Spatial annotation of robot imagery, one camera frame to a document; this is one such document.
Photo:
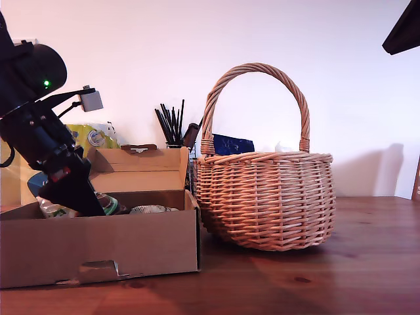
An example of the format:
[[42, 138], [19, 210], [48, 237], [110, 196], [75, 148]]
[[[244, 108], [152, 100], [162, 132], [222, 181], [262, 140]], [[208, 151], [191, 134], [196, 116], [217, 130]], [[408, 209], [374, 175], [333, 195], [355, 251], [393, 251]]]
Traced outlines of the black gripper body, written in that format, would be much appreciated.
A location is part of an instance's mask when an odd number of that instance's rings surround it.
[[59, 101], [29, 102], [1, 118], [1, 137], [39, 171], [58, 171], [68, 164], [75, 140], [53, 112]]

